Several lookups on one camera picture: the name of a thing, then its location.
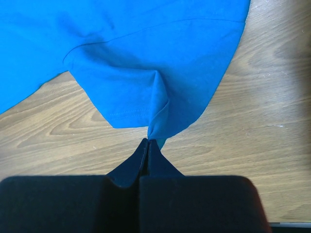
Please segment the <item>blue t-shirt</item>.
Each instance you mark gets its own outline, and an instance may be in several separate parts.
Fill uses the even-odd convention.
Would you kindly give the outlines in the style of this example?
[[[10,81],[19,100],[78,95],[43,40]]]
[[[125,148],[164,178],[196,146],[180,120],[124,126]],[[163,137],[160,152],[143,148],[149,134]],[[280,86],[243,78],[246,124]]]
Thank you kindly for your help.
[[[162,147],[204,112],[240,42],[248,0],[3,0],[0,110],[70,72],[114,128]]]

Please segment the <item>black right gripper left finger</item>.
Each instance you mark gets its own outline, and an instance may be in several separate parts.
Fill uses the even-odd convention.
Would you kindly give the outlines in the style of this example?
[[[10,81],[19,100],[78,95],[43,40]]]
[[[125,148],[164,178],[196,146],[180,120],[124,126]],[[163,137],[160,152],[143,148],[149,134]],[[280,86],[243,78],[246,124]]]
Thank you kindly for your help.
[[[12,176],[0,183],[3,233],[137,232],[148,141],[106,175]]]

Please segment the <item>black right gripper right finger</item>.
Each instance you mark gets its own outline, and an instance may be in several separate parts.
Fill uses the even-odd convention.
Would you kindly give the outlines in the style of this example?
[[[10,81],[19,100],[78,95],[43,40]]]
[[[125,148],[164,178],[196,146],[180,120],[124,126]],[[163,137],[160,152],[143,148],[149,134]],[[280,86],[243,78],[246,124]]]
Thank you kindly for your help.
[[[148,144],[139,179],[142,233],[269,233],[257,189],[246,177],[185,176]]]

